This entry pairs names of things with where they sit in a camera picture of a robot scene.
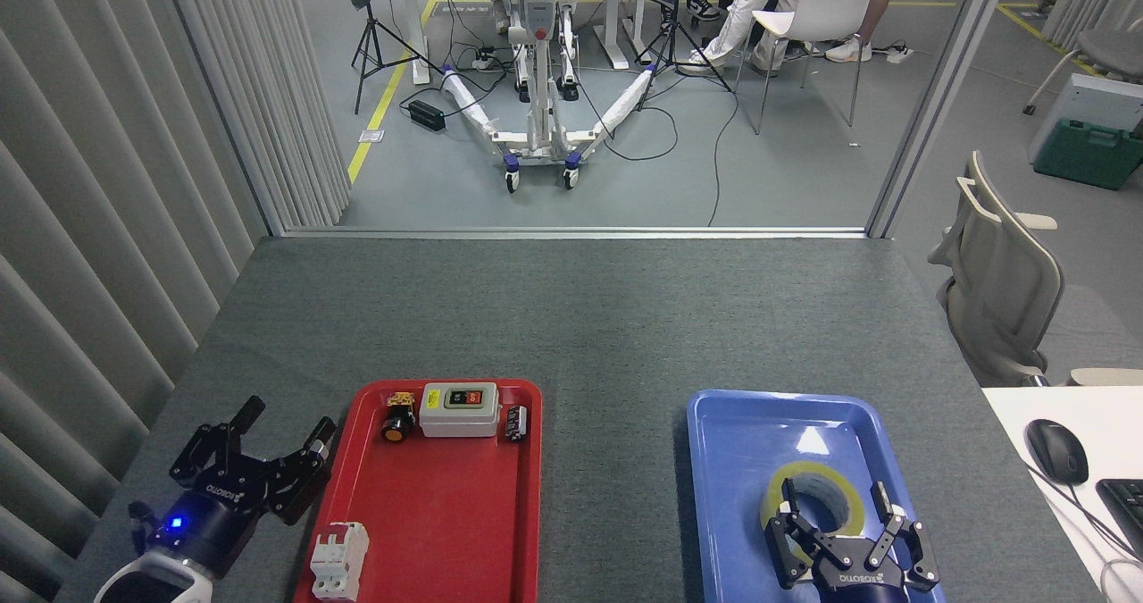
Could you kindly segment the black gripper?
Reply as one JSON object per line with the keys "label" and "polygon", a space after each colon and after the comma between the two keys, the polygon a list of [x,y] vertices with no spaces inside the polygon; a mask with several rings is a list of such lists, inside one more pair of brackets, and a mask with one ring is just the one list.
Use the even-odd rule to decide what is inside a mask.
{"label": "black gripper", "polygon": [[270,461],[267,479],[263,460],[226,461],[241,453],[241,437],[264,408],[261,397],[250,396],[229,423],[195,428],[169,468],[169,476],[187,490],[147,538],[149,549],[191,558],[211,579],[221,579],[253,537],[264,505],[294,525],[315,501],[330,480],[330,442],[338,431],[331,417],[317,423],[298,451]]}
{"label": "black gripper", "polygon": [[[904,587],[935,587],[940,568],[927,558],[930,533],[922,522],[912,521],[895,505],[884,482],[871,485],[871,498],[884,531],[874,540],[834,540],[812,525],[800,513],[797,497],[812,496],[836,515],[837,490],[824,477],[785,477],[780,485],[782,500],[768,518],[766,534],[780,587],[791,590],[812,571],[813,586],[822,602],[906,602]],[[886,557],[893,542],[903,539],[912,566],[901,566]]]}

